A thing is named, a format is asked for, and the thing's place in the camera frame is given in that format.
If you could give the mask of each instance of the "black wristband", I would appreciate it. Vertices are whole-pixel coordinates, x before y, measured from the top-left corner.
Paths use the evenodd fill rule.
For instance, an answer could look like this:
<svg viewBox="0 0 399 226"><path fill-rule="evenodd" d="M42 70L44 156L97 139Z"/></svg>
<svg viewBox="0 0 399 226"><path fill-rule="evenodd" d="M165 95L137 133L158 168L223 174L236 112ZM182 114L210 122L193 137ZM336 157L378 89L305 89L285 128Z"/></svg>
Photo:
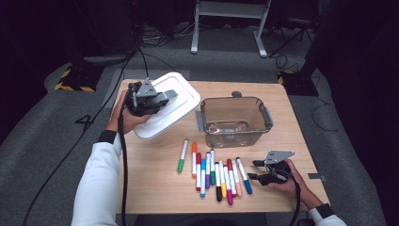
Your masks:
<svg viewBox="0 0 399 226"><path fill-rule="evenodd" d="M328 203L319 205L316 207L316 209L321 218L328 218L332 215L335 215Z"/></svg>
<svg viewBox="0 0 399 226"><path fill-rule="evenodd" d="M115 136L117 132L111 130L104 130L101 132L98 142L107 142L114 144Z"/></svg>

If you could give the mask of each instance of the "plastic bin handle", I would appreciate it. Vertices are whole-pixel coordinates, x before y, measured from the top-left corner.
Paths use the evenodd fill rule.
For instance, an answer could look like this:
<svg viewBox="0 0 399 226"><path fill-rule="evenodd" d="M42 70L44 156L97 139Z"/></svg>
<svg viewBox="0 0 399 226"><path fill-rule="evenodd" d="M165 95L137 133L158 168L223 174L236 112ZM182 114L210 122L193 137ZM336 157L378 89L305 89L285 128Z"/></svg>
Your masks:
<svg viewBox="0 0 399 226"><path fill-rule="evenodd" d="M261 111L261 113L263 115L264 126L266 126L266 130L267 130L267 132L269 132L274 125L273 118L270 114L270 111L269 111L269 109L267 109L267 107L264 104L259 105L259 110Z"/></svg>
<svg viewBox="0 0 399 226"><path fill-rule="evenodd" d="M197 127L199 128L200 132L203 132L203 116L202 116L202 111L197 111L196 110L196 121L197 121Z"/></svg>

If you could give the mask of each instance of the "orange marker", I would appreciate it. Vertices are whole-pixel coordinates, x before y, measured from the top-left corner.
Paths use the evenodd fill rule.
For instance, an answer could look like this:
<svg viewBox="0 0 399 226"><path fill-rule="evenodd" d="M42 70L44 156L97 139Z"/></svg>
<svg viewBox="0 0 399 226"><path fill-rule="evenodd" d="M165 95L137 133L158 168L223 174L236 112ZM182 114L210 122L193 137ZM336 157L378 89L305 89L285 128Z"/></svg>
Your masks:
<svg viewBox="0 0 399 226"><path fill-rule="evenodd" d="M191 154L193 156L192 159L192 166L193 166L193 177L196 178L197 177L197 143L193 142L191 144Z"/></svg>

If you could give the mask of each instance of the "person's hand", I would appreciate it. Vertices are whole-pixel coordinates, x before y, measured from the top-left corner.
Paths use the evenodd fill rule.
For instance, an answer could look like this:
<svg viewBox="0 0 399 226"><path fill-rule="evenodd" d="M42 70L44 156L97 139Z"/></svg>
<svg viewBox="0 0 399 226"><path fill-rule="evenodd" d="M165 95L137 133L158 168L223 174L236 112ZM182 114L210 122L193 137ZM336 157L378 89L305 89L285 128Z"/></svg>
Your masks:
<svg viewBox="0 0 399 226"><path fill-rule="evenodd" d="M285 162L291 169L291 173L293 174L295 180L299 183L301 192L300 192L300 200L304 202L304 204L308 207L308 209L312 209L323 204L314 194L309 190L306 186L305 181L302 176L299 174L296 169L293 161L291 159L286 159ZM295 183L293 179L289 178L284 184L270 183L267 185L268 187L284 192L291 197L295 197Z"/></svg>
<svg viewBox="0 0 399 226"><path fill-rule="evenodd" d="M120 108L122 106L124 97L126 95L127 90L124 90L120 95L120 99L114 107L114 111L112 112L111 119L106 126L106 130L112 130L118 132L118 117L120 116ZM132 115L128 109L123 109L123 134L127 134L135 128L136 125L146 122L150 119L150 115L144 115L141 117L137 117Z"/></svg>

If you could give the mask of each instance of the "person's left hand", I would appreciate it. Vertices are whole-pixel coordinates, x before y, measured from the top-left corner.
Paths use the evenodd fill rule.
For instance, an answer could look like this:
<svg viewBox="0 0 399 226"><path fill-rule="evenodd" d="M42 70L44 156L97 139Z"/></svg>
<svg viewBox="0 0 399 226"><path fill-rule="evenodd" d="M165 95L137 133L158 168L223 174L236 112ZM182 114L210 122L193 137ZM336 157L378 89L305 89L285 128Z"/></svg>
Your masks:
<svg viewBox="0 0 399 226"><path fill-rule="evenodd" d="M114 111L112 112L111 119L106 126L106 130L112 130L118 132L118 117L120 116L120 108L122 106L124 97L126 95L127 90L124 90L120 95L120 99L114 107ZM141 117L132 115L128 109L123 109L123 134L127 134L135 128L136 125L145 123L150 119L150 115L144 115Z"/></svg>

